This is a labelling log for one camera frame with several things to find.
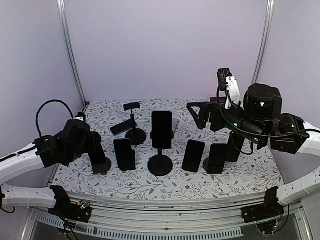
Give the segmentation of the black phone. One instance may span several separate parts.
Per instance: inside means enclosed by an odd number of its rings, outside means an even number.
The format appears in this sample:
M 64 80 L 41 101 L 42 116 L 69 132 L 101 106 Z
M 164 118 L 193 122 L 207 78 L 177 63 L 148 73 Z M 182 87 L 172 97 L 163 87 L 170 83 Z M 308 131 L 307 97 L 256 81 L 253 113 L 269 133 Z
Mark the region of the black phone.
M 230 133 L 226 148 L 226 162 L 236 163 L 238 161 L 244 142 L 244 137 L 237 133 Z
M 182 163 L 182 169 L 188 172 L 197 173 L 203 157 L 206 144 L 201 141 L 190 139 L 187 142 Z
M 207 163 L 208 174 L 222 173 L 225 166 L 227 155 L 227 144 L 215 143 L 210 146 L 209 158 Z
M 132 128 L 133 128 L 132 121 L 129 119 L 115 126 L 112 126 L 110 128 L 110 131 L 114 136 L 117 136 L 117 135 L 120 135 L 121 133 L 131 130 Z
M 121 171 L 132 170 L 132 144 L 129 138 L 115 139 L 113 141 L 114 151 L 118 168 Z

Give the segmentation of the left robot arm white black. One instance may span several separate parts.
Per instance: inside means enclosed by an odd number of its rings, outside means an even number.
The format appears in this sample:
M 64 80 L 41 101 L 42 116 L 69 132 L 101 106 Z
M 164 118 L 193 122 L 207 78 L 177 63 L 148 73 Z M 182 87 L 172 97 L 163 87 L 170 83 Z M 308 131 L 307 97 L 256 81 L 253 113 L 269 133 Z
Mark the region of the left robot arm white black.
M 25 148 L 0 160 L 0 206 L 55 208 L 63 217 L 74 213 L 74 205 L 62 187 L 25 188 L 7 185 L 7 181 L 56 164 L 69 166 L 82 155 L 89 156 L 92 170 L 102 173 L 106 156 L 101 137 L 79 119 L 68 120 L 64 129 L 54 136 L 41 136 Z

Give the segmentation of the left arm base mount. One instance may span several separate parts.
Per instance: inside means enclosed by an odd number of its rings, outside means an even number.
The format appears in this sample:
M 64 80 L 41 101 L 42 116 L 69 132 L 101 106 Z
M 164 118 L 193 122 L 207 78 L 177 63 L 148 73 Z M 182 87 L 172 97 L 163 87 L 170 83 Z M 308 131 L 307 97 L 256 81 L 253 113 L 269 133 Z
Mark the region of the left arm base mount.
M 61 186 L 52 185 L 50 187 L 56 200 L 53 208 L 48 209 L 48 213 L 57 216 L 63 220 L 73 220 L 82 223 L 88 223 L 92 214 L 91 203 L 86 200 L 80 200 L 72 203 L 67 192 Z

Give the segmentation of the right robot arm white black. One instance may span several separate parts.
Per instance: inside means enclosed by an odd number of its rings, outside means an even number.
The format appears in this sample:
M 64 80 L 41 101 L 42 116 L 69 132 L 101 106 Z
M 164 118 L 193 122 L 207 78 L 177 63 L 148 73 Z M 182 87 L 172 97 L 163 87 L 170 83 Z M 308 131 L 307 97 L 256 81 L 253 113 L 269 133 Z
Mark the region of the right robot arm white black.
M 282 97 L 275 87 L 255 83 L 245 93 L 243 107 L 216 96 L 209 102 L 190 102 L 187 109 L 197 127 L 204 129 L 207 122 L 217 132 L 227 128 L 256 144 L 257 149 L 271 145 L 273 150 L 290 154 L 320 155 L 320 130 L 302 118 L 282 113 Z

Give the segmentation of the blue phone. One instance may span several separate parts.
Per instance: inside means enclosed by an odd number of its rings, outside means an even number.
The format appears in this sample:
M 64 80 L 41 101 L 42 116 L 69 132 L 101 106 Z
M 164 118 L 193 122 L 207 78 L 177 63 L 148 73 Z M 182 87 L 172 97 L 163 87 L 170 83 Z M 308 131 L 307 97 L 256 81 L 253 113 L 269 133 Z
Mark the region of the blue phone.
M 88 140 L 87 153 L 93 166 L 105 163 L 105 153 L 101 144 L 101 136 L 98 132 L 92 132 Z

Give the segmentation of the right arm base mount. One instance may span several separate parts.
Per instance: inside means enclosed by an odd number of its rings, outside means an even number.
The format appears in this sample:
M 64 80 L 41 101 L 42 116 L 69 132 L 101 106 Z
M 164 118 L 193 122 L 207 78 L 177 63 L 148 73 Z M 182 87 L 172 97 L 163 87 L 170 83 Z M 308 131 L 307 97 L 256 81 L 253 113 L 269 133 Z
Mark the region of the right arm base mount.
M 244 222 L 251 223 L 282 216 L 285 213 L 285 207 L 278 203 L 278 189 L 278 186 L 268 189 L 264 194 L 263 203 L 241 208 L 241 217 Z

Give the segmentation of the teal green phone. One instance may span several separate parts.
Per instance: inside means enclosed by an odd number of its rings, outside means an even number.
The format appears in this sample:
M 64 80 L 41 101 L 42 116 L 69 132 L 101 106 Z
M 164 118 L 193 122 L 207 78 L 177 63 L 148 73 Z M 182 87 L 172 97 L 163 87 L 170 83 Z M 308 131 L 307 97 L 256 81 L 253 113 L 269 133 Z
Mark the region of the teal green phone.
M 171 111 L 153 111 L 151 114 L 152 147 L 154 149 L 170 149 L 172 147 Z

